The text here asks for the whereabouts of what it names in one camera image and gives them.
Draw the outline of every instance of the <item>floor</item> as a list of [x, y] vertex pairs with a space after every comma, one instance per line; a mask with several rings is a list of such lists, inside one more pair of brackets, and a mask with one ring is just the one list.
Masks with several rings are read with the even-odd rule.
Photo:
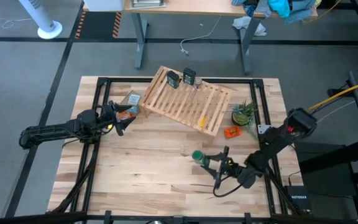
[[[43, 0], [42, 3], [53, 19], [63, 24], [60, 37], [69, 37], [81, 0]], [[29, 15], [18, 1], [0, 0], [0, 18], [25, 19]], [[147, 14], [144, 18], [150, 22], [149, 38], [188, 38], [208, 33], [218, 17]], [[231, 25], [234, 18], [222, 17], [211, 38], [238, 39]], [[0, 37], [37, 36], [33, 21], [15, 22], [10, 29], [3, 29], [3, 23], [0, 21]], [[281, 19], [266, 19], [262, 24], [268, 34], [256, 39], [358, 40], [358, 17], [354, 11], [333, 10], [310, 24], [285, 26]], [[122, 15], [119, 37], [135, 37], [128, 14]], [[147, 44], [142, 70], [136, 70], [133, 43], [74, 43], [47, 123], [70, 119], [83, 75], [151, 76], [164, 65], [177, 70], [190, 67], [202, 76], [244, 76], [238, 45], [188, 43], [184, 46], [189, 56], [180, 52], [179, 44]], [[25, 156], [17, 139], [24, 128], [37, 124], [65, 47], [65, 42], [0, 42], [0, 217]], [[328, 88], [343, 85], [348, 71], [358, 69], [358, 46], [252, 45], [250, 50], [252, 76], [279, 78], [288, 110], [307, 108], [321, 101], [326, 98]], [[342, 100], [318, 116], [350, 101]], [[307, 140], [330, 144], [358, 141], [356, 105], [325, 119]], [[55, 141], [39, 147], [16, 215], [45, 212], [61, 146], [62, 141]], [[319, 217], [356, 218], [353, 203], [346, 198], [312, 195], [311, 200]]]

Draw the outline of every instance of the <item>green cylinder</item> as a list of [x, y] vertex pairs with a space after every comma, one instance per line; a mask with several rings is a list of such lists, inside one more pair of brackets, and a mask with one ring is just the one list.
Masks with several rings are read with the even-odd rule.
[[209, 167], [209, 159], [200, 150], [195, 150], [191, 157], [203, 167]]

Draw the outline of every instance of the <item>yellow cable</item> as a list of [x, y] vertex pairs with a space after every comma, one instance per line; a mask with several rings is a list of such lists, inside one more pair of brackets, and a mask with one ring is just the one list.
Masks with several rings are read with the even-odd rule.
[[317, 17], [316, 19], [312, 19], [312, 20], [309, 20], [309, 21], [304, 21], [302, 20], [302, 22], [313, 22], [313, 21], [316, 21], [320, 18], [322, 18], [323, 16], [325, 16], [327, 13], [329, 13], [331, 10], [333, 10], [335, 8], [335, 6], [337, 6], [342, 0], [338, 0], [338, 2], [336, 2], [330, 9], [328, 9], [326, 12], [323, 13], [323, 15]]
[[343, 94], [345, 94], [347, 92], [355, 90], [357, 88], [358, 88], [358, 85], [355, 85], [354, 87], [350, 87], [350, 88], [348, 88], [348, 89], [346, 89], [346, 90], [344, 90], [344, 91], [342, 91], [340, 93], [337, 93], [337, 94], [333, 95], [332, 97], [328, 98], [327, 100], [324, 100], [324, 101], [322, 101], [322, 102], [320, 102], [320, 103], [318, 103], [318, 104], [316, 104], [314, 106], [309, 107], [308, 110], [315, 109], [316, 107], [319, 107], [319, 106], [321, 106], [321, 105], [323, 105], [323, 104], [325, 104], [325, 103], [327, 103], [327, 102], [329, 102], [329, 101], [331, 101], [331, 100], [333, 100], [333, 99], [335, 99], [335, 98], [337, 98], [337, 97], [339, 97], [339, 96], [341, 96], [341, 95], [343, 95]]

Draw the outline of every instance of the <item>wooden crate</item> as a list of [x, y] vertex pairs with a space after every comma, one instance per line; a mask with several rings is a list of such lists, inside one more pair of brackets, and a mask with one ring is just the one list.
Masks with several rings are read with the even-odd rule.
[[184, 82], [174, 89], [167, 83], [169, 70], [183, 79], [182, 73], [161, 66], [139, 103], [142, 114], [147, 117], [147, 112], [152, 111], [216, 136], [231, 90], [208, 82], [203, 82], [199, 90]]

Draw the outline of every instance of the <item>white cable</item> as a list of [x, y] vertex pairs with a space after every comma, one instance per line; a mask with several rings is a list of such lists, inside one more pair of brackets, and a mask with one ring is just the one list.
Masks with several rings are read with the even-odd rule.
[[214, 27], [212, 28], [211, 32], [209, 32], [207, 35], [201, 36], [201, 37], [194, 37], [194, 38], [189, 38], [189, 39], [183, 39], [180, 42], [180, 51], [182, 53], [185, 53], [187, 56], [189, 55], [189, 51], [185, 50], [182, 46], [182, 43], [186, 42], [186, 41], [191, 41], [191, 40], [196, 40], [196, 39], [200, 39], [200, 38], [204, 38], [204, 37], [209, 37], [209, 35], [212, 34], [212, 32], [214, 32], [216, 25], [218, 24], [219, 20], [221, 20], [222, 16], [219, 16], [219, 18], [217, 19], [217, 21], [215, 22]]
[[3, 29], [9, 29], [12, 26], [15, 25], [14, 21], [19, 22], [19, 21], [28, 21], [28, 20], [33, 20], [33, 19], [5, 19], [5, 18], [0, 18], [0, 20], [5, 21], [4, 24], [1, 26]]
[[329, 112], [329, 114], [327, 114], [326, 116], [323, 116], [322, 118], [320, 118], [320, 119], [317, 121], [317, 123], [319, 123], [320, 121], [322, 121], [324, 118], [328, 117], [329, 115], [335, 113], [336, 111], [338, 111], [338, 110], [344, 108], [345, 106], [351, 105], [351, 104], [354, 103], [354, 102], [356, 102], [356, 101], [352, 101], [352, 102], [350, 102], [350, 103], [348, 103], [348, 104], [345, 104], [345, 105], [343, 105], [343, 106], [340, 106], [340, 107], [336, 108], [335, 110]]

